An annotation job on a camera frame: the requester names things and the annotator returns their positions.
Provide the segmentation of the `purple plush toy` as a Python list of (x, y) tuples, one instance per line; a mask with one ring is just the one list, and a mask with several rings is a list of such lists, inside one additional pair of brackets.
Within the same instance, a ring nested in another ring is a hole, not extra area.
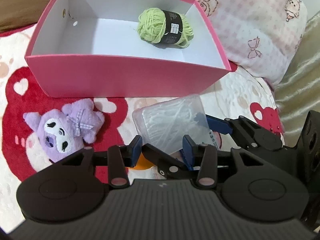
[(23, 118), (54, 163), (84, 148), (84, 143), (94, 143), (105, 122), (103, 113), (94, 110), (91, 99), (68, 103), (61, 110), (52, 109), (43, 115), (24, 113)]

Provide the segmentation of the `brown pillow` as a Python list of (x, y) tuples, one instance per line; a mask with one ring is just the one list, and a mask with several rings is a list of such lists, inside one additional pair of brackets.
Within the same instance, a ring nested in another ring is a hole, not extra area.
[(1, 32), (36, 23), (50, 0), (1, 0)]

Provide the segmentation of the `orange makeup sponge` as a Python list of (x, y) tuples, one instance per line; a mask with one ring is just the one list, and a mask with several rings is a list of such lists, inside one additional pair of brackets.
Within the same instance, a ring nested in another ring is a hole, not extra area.
[(153, 163), (148, 161), (144, 155), (141, 153), (139, 159), (134, 167), (126, 166), (129, 169), (133, 170), (148, 170), (153, 167)]

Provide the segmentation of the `beige headboard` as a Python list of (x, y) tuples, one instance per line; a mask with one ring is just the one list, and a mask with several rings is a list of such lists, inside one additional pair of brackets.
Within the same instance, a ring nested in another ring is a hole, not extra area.
[(294, 146), (310, 110), (319, 111), (319, 13), (308, 20), (287, 72), (275, 90), (287, 146)]

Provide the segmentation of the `pink checked pillow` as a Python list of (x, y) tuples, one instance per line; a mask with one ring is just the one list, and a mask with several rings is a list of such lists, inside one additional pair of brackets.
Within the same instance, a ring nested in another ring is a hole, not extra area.
[(276, 86), (305, 31), (302, 0), (196, 0), (228, 59)]

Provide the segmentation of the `bear print blanket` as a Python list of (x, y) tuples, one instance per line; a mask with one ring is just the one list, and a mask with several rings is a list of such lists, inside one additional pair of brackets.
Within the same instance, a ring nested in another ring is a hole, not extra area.
[[(20, 183), (85, 145), (75, 126), (88, 122), (73, 99), (44, 94), (25, 62), (34, 27), (1, 34), (1, 228), (12, 231), (24, 218), (17, 204)], [(201, 94), (206, 114), (245, 116), (277, 135), (283, 128), (270, 87), (241, 67)]]

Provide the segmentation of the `clear plastic floss pick box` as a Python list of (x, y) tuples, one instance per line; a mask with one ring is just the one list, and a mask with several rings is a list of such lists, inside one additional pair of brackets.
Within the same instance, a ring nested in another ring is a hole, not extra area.
[(197, 94), (137, 109), (133, 111), (132, 118), (143, 143), (169, 155), (182, 149), (184, 135), (189, 135), (196, 144), (221, 147), (221, 137), (209, 128)]

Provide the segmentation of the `pink cardboard box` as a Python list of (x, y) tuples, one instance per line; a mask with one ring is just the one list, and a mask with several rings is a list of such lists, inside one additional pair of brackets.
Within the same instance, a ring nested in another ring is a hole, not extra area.
[[(194, 31), (187, 48), (140, 39), (138, 16), (152, 7), (186, 16)], [(54, 98), (186, 96), (231, 71), (195, 0), (50, 0), (25, 60)]]

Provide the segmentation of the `green yarn ball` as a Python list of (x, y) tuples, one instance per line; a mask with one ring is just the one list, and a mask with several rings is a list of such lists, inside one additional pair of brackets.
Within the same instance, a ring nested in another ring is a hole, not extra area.
[(138, 16), (137, 33), (151, 44), (173, 45), (186, 48), (194, 37), (194, 32), (183, 14), (149, 8)]

